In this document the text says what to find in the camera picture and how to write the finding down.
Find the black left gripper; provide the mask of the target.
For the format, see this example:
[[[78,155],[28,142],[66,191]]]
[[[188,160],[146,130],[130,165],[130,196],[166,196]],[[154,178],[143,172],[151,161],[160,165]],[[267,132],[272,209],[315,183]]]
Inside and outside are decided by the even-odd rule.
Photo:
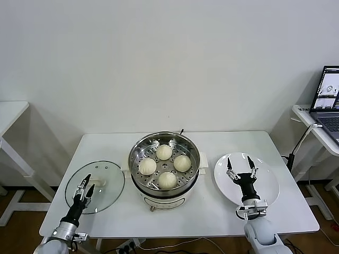
[[[74,199],[73,199],[73,205],[70,207],[70,209],[68,210],[66,216],[64,216],[60,222],[68,222],[70,224],[73,225],[79,225],[79,218],[83,212],[83,210],[85,208],[88,207],[88,205],[91,202],[92,199],[92,195],[94,193],[94,188],[95,188],[95,184],[93,184],[88,192],[86,193],[85,197],[84,197],[84,193],[85,193],[85,189],[90,181],[90,177],[92,174],[88,174],[79,185],[77,185],[77,188],[74,192]]]

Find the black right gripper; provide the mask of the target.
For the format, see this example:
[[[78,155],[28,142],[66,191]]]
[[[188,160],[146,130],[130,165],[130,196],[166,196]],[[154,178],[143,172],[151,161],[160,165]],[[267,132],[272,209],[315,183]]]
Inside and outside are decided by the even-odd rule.
[[[235,181],[235,184],[241,188],[242,191],[242,201],[247,201],[249,199],[261,199],[254,188],[254,183],[257,179],[258,168],[255,166],[254,161],[247,156],[250,173],[239,173],[236,174],[233,171],[230,159],[227,158],[227,171],[226,174],[228,177]]]

